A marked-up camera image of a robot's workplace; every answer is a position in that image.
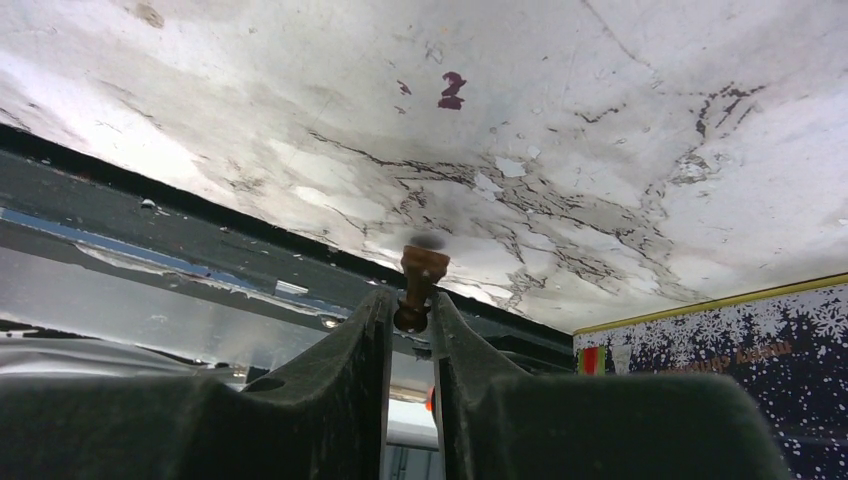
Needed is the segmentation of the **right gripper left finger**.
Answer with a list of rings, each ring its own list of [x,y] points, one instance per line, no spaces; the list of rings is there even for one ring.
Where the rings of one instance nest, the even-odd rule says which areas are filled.
[[[1,383],[5,479],[376,479],[393,297],[242,390],[210,378]]]

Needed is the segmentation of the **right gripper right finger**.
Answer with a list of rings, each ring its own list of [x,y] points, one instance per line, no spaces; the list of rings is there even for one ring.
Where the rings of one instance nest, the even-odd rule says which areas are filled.
[[[713,374],[533,375],[433,301],[435,416],[449,479],[786,479],[769,426]]]

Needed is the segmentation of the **dark pawn passed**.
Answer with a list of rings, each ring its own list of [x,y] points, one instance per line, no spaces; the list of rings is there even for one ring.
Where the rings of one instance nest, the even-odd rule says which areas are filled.
[[[405,295],[398,300],[394,326],[405,333],[422,333],[428,325],[427,304],[435,286],[447,274],[448,255],[413,245],[403,249],[401,267],[407,280]]]

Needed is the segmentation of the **empty gold tin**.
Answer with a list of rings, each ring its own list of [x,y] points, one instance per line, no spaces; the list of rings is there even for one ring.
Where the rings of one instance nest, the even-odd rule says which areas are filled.
[[[796,479],[847,476],[847,277],[575,333],[590,375],[712,373],[758,403]]]

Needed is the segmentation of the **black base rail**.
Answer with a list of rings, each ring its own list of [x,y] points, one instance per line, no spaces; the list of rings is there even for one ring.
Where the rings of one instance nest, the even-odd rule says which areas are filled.
[[[1,130],[1,314],[271,369],[402,274],[14,127]]]

